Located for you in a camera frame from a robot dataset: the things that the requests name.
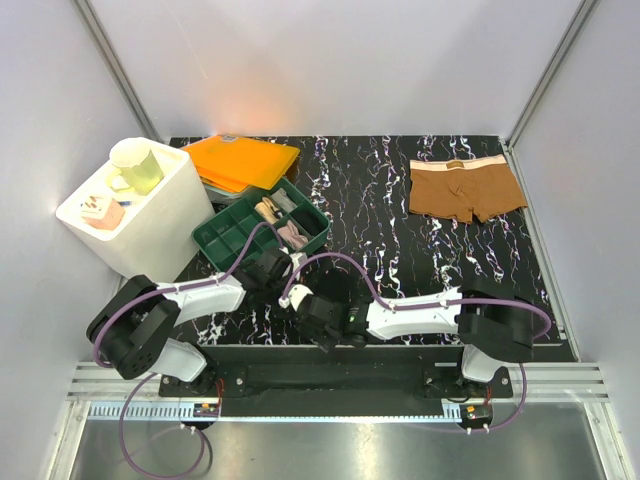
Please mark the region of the pink rolled sock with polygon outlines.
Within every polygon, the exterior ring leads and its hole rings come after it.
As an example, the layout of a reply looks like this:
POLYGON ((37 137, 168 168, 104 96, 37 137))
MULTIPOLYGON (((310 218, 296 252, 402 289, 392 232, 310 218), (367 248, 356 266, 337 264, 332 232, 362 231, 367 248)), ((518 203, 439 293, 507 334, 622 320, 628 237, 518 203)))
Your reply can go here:
POLYGON ((294 250, 300 250, 305 247, 309 239, 300 232, 298 227, 288 220, 285 225, 277 229, 279 236, 294 250))

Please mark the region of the aluminium front rail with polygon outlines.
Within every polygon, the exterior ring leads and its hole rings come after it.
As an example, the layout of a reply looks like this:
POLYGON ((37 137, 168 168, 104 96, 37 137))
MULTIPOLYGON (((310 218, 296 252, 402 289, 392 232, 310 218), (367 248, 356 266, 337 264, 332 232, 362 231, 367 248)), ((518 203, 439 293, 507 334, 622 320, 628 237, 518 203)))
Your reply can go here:
POLYGON ((465 403, 413 395, 400 390, 271 390, 234 398, 232 389, 203 398, 162 397, 163 382, 153 378, 118 380, 86 362, 78 365, 67 398, 87 401, 98 420, 293 423, 445 423, 478 419, 483 407, 514 413, 527 404, 590 404, 609 400, 599 370, 591 365, 557 363, 511 368, 485 401, 465 403))

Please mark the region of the green divided organizer tray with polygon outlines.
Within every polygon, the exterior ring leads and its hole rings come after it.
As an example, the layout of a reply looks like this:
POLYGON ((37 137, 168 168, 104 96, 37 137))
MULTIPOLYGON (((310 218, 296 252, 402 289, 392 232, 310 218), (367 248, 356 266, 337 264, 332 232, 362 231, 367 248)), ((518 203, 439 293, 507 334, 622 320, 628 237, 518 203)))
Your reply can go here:
POLYGON ((228 270, 238 255, 245 251, 245 259, 259 257, 272 248, 285 246, 289 252, 304 252, 311 255, 323 247, 330 229, 329 219, 316 208, 312 201, 298 190, 288 179, 280 179, 270 190, 254 188, 234 203, 195 228, 192 239, 199 250, 218 271, 228 270), (297 208, 286 213, 274 225, 259 227, 264 222, 254 206, 263 198, 271 198, 276 190, 284 188, 297 208), (294 250, 284 240, 278 240, 273 232, 291 220, 308 239, 308 244, 294 250))

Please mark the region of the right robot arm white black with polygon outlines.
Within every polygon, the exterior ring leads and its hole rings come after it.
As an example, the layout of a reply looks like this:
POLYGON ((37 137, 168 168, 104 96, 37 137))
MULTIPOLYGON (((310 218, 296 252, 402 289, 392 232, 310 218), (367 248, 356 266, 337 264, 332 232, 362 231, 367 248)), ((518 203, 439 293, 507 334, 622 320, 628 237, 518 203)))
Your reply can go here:
POLYGON ((478 282, 431 295, 351 304, 295 284, 280 303, 293 309, 302 335, 324 350, 411 335, 456 335, 463 353, 454 384, 470 397, 486 389, 499 368, 530 362, 534 341, 553 325, 545 310, 514 290, 478 282))

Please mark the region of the brown boxer briefs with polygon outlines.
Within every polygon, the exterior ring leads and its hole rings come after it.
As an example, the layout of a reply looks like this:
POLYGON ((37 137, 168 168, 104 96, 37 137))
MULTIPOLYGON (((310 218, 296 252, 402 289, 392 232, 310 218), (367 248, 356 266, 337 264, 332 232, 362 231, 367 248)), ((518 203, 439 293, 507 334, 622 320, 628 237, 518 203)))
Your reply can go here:
POLYGON ((485 222, 525 208, 527 200, 502 155, 410 162, 409 211, 440 219, 485 222))

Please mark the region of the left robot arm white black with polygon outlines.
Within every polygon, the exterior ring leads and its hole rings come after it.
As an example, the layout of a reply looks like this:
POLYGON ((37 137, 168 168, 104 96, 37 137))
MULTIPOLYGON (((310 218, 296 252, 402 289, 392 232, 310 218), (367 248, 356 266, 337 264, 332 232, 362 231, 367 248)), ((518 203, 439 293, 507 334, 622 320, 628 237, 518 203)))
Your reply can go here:
POLYGON ((285 276, 306 258, 270 248, 233 272, 209 279, 155 283, 136 275, 93 319, 86 336, 98 358, 125 380, 152 372, 180 381, 193 395, 206 395, 215 386, 216 372, 200 349, 171 337, 174 327, 234 312, 248 301, 271 302, 285 276))

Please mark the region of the beige rolled sock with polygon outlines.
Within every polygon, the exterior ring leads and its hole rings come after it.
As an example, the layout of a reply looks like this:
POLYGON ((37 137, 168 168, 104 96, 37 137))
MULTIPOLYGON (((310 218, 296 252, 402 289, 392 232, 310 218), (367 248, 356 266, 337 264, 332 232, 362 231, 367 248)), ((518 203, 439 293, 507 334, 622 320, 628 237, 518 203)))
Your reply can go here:
POLYGON ((254 210, 271 225, 277 223, 283 216, 282 210, 269 197, 263 197, 255 206, 254 210))

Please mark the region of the grey rolled sock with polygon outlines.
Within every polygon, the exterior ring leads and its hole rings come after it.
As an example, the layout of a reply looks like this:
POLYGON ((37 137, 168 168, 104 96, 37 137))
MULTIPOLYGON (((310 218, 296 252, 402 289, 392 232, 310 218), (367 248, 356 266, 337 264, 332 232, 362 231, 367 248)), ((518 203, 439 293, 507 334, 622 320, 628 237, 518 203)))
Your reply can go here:
POLYGON ((297 204, 289 197, 284 188, 280 188, 271 194, 271 199, 278 208, 286 213, 291 213, 297 208, 297 204))

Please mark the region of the yellow green cup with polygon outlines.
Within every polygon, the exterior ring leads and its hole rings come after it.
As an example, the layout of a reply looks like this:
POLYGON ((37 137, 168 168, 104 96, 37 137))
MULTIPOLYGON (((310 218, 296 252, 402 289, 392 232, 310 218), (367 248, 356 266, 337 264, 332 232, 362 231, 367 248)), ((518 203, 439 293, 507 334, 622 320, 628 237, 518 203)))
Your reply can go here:
POLYGON ((116 143, 110 150, 109 163, 113 171, 107 176, 106 185, 114 192, 146 196, 164 179, 151 143, 145 138, 116 143))

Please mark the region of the black underwear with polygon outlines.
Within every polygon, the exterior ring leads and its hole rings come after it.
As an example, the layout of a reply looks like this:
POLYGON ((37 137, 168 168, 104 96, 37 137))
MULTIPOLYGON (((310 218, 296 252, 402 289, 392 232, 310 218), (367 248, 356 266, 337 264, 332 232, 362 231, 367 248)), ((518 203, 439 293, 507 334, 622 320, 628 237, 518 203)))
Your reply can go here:
POLYGON ((318 276, 314 292, 332 302, 347 304, 353 287, 354 281, 346 271, 331 269, 318 276))

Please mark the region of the white storage bin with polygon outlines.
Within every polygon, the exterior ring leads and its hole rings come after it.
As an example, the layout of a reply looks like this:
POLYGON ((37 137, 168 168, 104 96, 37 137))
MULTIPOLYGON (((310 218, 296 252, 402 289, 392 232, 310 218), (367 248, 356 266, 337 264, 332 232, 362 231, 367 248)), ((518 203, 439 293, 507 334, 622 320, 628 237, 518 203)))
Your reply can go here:
POLYGON ((144 274, 155 282, 171 282, 196 254, 192 231, 214 212, 189 154, 147 140, 164 173, 148 195, 112 191, 106 185, 113 171, 108 156, 57 208, 56 217, 122 276, 144 274), (115 230, 97 229, 82 219, 81 205, 90 195, 112 197, 124 207, 115 230))

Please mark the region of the pink box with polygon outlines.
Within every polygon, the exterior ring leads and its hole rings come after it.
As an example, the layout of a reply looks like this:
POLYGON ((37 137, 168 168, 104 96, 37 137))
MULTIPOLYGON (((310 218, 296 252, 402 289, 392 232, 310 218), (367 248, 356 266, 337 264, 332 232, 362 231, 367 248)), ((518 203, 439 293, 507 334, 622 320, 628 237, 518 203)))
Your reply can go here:
POLYGON ((90 226, 113 231, 125 215, 124 207, 109 196, 90 195, 81 205, 81 217, 90 226))

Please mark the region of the orange and teal folders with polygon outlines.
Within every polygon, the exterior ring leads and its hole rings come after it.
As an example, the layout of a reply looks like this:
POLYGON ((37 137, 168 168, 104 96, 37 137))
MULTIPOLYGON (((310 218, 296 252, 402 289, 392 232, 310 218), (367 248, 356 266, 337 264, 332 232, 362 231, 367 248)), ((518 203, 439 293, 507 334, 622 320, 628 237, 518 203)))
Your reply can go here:
POLYGON ((201 180, 220 190, 271 189, 296 161, 300 149, 233 135, 217 135, 183 147, 201 180))

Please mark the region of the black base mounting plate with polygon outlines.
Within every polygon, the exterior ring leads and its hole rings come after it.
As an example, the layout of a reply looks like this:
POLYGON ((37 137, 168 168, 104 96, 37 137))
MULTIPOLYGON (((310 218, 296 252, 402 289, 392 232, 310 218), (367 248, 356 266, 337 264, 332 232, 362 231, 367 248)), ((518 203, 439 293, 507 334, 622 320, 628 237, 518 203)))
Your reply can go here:
POLYGON ((145 373, 137 378, 163 382, 159 394, 203 398, 232 389, 232 397, 256 396, 271 390, 400 390, 413 395, 465 403, 473 397, 490 400, 493 387, 511 368, 573 364, 567 347, 538 345, 531 363, 499 368, 488 383, 464 379, 460 371, 463 348, 449 346, 339 347, 325 353, 315 347, 207 347, 211 370, 201 383, 187 384, 168 376, 145 373))

